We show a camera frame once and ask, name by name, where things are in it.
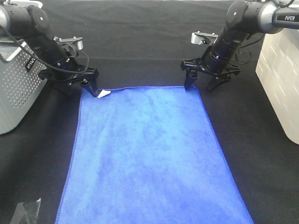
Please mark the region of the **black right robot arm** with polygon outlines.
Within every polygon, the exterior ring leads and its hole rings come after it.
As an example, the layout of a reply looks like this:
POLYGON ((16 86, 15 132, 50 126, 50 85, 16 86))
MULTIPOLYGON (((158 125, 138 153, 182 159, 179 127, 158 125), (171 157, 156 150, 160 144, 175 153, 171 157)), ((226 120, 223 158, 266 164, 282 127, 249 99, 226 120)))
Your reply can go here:
POLYGON ((183 60, 185 71, 184 88, 190 89, 199 78, 198 73, 211 75, 208 90, 229 82, 231 75, 240 73, 239 66, 232 65, 231 59, 241 45, 257 33, 276 34, 284 28, 299 28, 299 9, 278 0, 235 0, 229 7, 225 26, 220 34, 193 32, 191 43, 206 44, 204 54, 195 59, 183 60))

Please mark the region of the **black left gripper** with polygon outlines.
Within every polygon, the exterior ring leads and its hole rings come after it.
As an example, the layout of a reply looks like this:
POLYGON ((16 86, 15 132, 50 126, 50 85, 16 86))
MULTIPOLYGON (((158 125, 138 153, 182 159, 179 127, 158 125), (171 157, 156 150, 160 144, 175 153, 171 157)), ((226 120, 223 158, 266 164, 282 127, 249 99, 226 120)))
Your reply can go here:
POLYGON ((98 97, 97 78, 99 72, 96 68, 78 67, 78 71, 69 71, 58 67, 47 67, 38 73, 42 80, 47 79, 51 82, 51 87, 67 97, 74 93, 71 85, 80 84, 93 97, 98 97))

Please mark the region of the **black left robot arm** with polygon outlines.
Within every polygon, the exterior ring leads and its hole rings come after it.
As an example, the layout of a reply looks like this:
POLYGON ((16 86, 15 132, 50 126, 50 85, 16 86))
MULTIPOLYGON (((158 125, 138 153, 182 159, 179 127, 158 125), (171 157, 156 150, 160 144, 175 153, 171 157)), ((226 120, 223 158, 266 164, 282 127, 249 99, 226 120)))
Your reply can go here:
POLYGON ((39 7, 0 2, 0 34, 9 37, 24 52, 46 66, 38 76, 50 82, 79 84, 93 97, 99 72, 88 64, 81 65, 76 57, 82 53, 83 39, 58 38, 50 27, 47 14, 39 7))

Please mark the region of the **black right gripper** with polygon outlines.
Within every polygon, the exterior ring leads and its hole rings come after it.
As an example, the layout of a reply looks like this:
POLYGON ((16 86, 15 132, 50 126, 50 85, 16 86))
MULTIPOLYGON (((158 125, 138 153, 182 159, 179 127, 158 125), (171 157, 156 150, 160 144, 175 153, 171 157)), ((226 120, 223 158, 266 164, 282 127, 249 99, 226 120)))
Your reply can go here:
POLYGON ((230 63, 224 65, 212 62, 211 67, 205 64, 201 58, 183 60, 181 62, 181 69, 185 70, 185 90, 190 89, 193 83, 198 80, 198 73, 215 76, 207 85, 208 91, 212 91, 220 85, 230 82, 231 74, 237 76, 240 73, 240 68, 237 65, 232 65, 230 63))

